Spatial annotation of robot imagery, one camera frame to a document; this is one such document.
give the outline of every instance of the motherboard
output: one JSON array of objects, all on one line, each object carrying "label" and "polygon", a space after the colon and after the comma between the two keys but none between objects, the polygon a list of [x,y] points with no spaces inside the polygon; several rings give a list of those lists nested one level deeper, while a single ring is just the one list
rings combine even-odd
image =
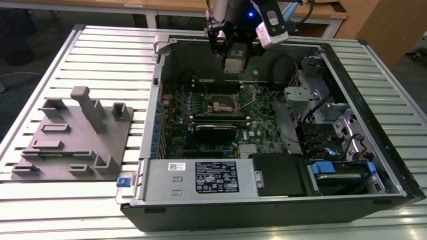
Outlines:
[{"label": "motherboard", "polygon": [[164,86],[165,158],[240,159],[281,153],[272,106],[279,93],[257,84],[235,84],[223,91],[199,85]]}]

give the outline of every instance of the gray carpet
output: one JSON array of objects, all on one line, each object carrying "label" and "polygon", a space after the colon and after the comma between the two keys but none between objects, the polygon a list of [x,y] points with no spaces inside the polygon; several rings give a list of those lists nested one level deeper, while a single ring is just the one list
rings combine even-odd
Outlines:
[{"label": "gray carpet", "polygon": [[[47,10],[33,10],[32,19],[37,26],[37,32],[26,38],[26,41],[36,59],[32,63],[20,67],[10,67],[0,60],[0,76],[12,72],[43,74],[75,24],[135,27],[135,20],[131,14],[61,11],[60,19],[52,20]],[[171,21],[165,17],[160,17],[161,28],[201,30],[204,26],[205,20],[203,18],[180,17]],[[392,72],[419,106],[427,112],[427,66],[413,62],[405,56]],[[8,132],[39,80],[37,76],[30,75],[10,75],[0,79],[6,87],[5,92],[0,93],[0,140]]]}]

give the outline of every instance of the warning label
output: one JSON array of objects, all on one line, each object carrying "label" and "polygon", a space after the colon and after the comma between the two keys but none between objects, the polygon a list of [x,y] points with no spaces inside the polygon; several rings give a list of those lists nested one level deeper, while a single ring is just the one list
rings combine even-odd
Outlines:
[{"label": "warning label", "polygon": [[237,193],[236,162],[196,162],[195,190],[199,194]]}]

